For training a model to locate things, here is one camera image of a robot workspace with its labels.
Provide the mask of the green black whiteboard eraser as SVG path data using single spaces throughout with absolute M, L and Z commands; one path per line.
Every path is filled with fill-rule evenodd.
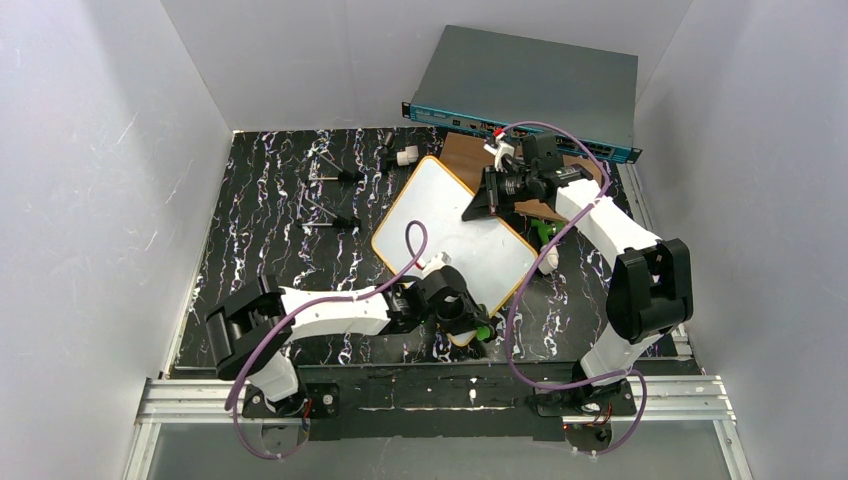
M 488 343 L 496 338 L 497 330 L 492 324 L 486 323 L 485 325 L 479 325 L 476 327 L 476 331 L 474 334 L 475 340 L 479 342 Z

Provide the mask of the orange framed whiteboard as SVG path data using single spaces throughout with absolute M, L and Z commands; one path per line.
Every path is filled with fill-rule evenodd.
M 371 245 L 394 273 L 422 276 L 421 267 L 447 252 L 464 277 L 473 299 L 494 314 L 520 286 L 536 251 L 504 221 L 494 217 L 470 222 L 460 218 L 471 191 L 441 162 L 421 160 L 376 228 Z

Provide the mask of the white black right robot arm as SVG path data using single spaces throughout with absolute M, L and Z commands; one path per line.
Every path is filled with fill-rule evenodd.
M 604 193 L 607 183 L 583 165 L 567 164 L 555 134 L 524 136 L 516 156 L 506 129 L 498 128 L 484 148 L 494 161 L 482 170 L 463 220 L 498 216 L 519 202 L 537 200 L 568 220 L 613 269 L 607 325 L 573 368 L 569 388 L 539 384 L 529 399 L 550 409 L 603 406 L 636 360 L 692 317 L 690 251 L 682 240 L 663 240 L 630 218 Z

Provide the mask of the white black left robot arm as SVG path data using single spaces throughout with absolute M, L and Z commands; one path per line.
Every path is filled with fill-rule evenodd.
M 243 378 L 280 402 L 300 391 L 284 345 L 324 335 L 400 335 L 429 321 L 459 346 L 497 336 L 485 306 L 451 266 L 350 292 L 298 290 L 263 275 L 214 306 L 205 328 L 218 379 Z

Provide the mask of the white pipe elbow fitting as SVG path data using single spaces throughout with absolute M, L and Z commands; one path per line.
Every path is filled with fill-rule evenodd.
M 544 256 L 540 255 L 539 259 L 538 271 L 541 275 L 549 275 L 559 266 L 559 253 L 556 247 L 552 247 Z

